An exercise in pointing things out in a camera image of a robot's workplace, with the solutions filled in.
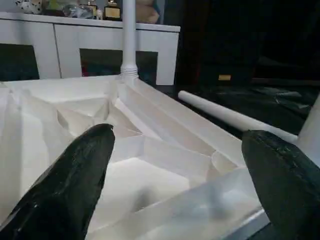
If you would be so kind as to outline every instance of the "cabinet door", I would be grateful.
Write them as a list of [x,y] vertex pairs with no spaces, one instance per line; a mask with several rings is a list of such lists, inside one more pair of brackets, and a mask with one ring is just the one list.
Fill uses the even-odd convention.
[[0,20],[0,81],[61,78],[53,24]]
[[[54,27],[62,78],[120,73],[122,28]],[[140,29],[136,32],[139,77],[153,85],[173,85],[179,34]]]

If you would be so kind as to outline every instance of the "white pole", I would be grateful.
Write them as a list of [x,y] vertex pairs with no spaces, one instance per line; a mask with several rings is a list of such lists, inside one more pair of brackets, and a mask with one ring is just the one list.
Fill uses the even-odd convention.
[[298,136],[286,132],[280,128],[266,124],[247,115],[233,111],[227,107],[221,106],[212,101],[208,101],[202,97],[196,96],[186,91],[180,91],[178,94],[179,99],[194,106],[205,113],[220,119],[221,121],[229,124],[230,126],[239,129],[240,131],[248,130],[265,130],[271,132],[289,143],[297,141]]
[[138,78],[136,64],[136,0],[124,0],[122,5],[123,20],[123,56],[121,75],[123,78]]
[[296,146],[320,167],[320,95],[302,127]]

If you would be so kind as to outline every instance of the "trophy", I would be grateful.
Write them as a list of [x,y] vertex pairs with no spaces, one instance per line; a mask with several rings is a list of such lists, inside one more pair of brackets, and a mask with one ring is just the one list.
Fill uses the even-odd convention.
[[111,21],[121,21],[121,11],[116,0],[108,0],[104,7],[104,19]]

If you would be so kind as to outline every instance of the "white cabinet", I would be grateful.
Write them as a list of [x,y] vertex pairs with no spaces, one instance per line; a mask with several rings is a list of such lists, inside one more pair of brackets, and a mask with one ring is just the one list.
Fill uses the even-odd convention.
[[[82,76],[81,49],[122,50],[122,28],[94,26],[55,26],[62,78]],[[141,30],[137,32],[137,51],[157,53],[156,84],[173,85],[178,37],[176,32]]]
[[0,19],[0,30],[0,45],[3,49],[1,54],[4,55],[1,56],[2,59],[8,61],[26,53],[23,61],[28,66],[30,61],[36,61],[34,64],[40,79],[61,77],[53,24]]
[[[136,29],[141,73],[147,68],[157,85],[173,85],[180,27],[137,23]],[[0,12],[0,30],[0,44],[33,46],[40,79],[81,77],[86,60],[120,69],[122,22]]]

